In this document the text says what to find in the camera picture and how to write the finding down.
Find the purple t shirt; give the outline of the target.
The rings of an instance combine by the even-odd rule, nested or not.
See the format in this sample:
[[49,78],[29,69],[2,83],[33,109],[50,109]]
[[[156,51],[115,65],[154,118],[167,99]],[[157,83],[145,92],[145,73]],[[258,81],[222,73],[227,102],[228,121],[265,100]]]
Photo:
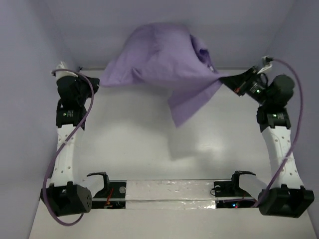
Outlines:
[[179,127],[210,101],[221,77],[206,45],[185,26],[151,23],[128,37],[119,56],[106,66],[100,85],[150,84],[171,90],[167,102]]

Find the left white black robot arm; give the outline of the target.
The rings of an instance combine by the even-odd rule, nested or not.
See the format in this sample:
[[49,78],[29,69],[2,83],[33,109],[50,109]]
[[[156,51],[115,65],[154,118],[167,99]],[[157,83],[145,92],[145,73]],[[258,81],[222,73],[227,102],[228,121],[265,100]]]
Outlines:
[[77,164],[90,112],[85,108],[85,102],[98,91],[100,80],[67,75],[56,83],[60,96],[56,110],[57,152],[46,171],[40,195],[55,218],[88,213],[96,194],[104,197],[110,192],[106,172],[93,172],[82,177]]

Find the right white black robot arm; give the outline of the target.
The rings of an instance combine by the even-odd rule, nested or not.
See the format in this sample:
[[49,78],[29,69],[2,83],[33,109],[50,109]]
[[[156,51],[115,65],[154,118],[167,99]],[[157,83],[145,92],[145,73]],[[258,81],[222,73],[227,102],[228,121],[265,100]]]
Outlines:
[[237,207],[250,201],[265,216],[299,218],[312,204],[315,195],[305,188],[297,171],[293,149],[297,139],[291,139],[291,122],[286,105],[294,94],[295,83],[285,74],[272,82],[263,81],[264,72],[251,68],[246,72],[220,78],[239,96],[249,95],[259,107],[257,123],[265,141],[272,178],[266,184],[255,173],[235,171],[227,187],[235,197]]

